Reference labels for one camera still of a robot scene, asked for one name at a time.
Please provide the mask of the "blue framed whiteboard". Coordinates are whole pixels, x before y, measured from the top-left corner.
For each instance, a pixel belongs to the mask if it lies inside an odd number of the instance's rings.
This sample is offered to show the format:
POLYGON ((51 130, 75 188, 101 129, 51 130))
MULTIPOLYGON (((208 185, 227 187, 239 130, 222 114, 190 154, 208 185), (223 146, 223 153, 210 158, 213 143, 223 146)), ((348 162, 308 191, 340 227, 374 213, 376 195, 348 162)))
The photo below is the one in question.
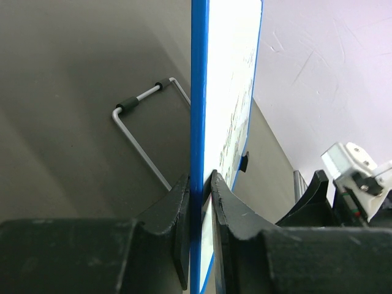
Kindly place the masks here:
POLYGON ((190 292, 214 261, 213 171, 233 187, 246 149, 262 1, 192 1, 190 59, 190 292))

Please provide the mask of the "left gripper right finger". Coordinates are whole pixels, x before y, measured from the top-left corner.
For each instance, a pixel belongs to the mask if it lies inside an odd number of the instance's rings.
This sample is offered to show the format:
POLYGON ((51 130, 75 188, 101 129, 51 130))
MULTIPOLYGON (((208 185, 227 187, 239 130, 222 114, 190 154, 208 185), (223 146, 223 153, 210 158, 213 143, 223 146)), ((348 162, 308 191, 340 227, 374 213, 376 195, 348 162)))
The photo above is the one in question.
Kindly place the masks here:
POLYGON ((217 293, 390 293, 391 228, 279 227, 211 175, 217 293))

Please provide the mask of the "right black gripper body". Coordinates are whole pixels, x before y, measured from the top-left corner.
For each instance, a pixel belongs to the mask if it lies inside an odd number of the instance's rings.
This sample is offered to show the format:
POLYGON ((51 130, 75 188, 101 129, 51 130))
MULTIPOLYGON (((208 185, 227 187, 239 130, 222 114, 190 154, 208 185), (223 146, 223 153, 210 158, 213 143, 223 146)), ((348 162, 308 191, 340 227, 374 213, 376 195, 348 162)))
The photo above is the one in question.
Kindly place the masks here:
POLYGON ((380 227, 391 228, 391 210, 367 215, 354 191, 335 188, 334 202, 327 199, 329 179, 324 170, 314 172, 310 185, 293 208, 276 225, 279 227, 380 227))

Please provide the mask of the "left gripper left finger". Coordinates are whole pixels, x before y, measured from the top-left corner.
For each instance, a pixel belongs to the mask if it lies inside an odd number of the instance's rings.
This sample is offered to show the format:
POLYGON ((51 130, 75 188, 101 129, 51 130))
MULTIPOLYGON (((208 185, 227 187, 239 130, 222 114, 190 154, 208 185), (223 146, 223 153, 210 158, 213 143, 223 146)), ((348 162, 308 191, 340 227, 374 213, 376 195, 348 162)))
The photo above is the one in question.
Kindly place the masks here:
POLYGON ((189 176, 137 217, 1 224, 2 293, 182 293, 188 286, 189 176))

